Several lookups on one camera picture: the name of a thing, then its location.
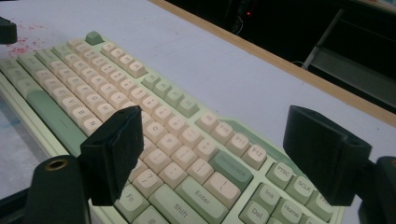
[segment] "desk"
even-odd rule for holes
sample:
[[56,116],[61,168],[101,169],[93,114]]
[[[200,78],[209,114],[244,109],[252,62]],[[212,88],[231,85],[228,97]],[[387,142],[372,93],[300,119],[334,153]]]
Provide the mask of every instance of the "desk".
[[[19,27],[19,43],[0,46],[0,58],[96,30],[213,111],[280,147],[289,106],[301,105],[370,143],[371,160],[395,155],[395,115],[161,0],[1,2],[0,15]],[[358,222],[359,204],[346,210],[345,223]]]

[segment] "keyboard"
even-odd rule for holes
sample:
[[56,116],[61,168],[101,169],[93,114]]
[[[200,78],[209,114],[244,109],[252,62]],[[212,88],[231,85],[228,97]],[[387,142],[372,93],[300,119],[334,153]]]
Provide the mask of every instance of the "keyboard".
[[113,113],[142,108],[144,151],[102,223],[341,223],[283,149],[225,119],[108,38],[90,32],[0,60],[0,91],[49,156]]

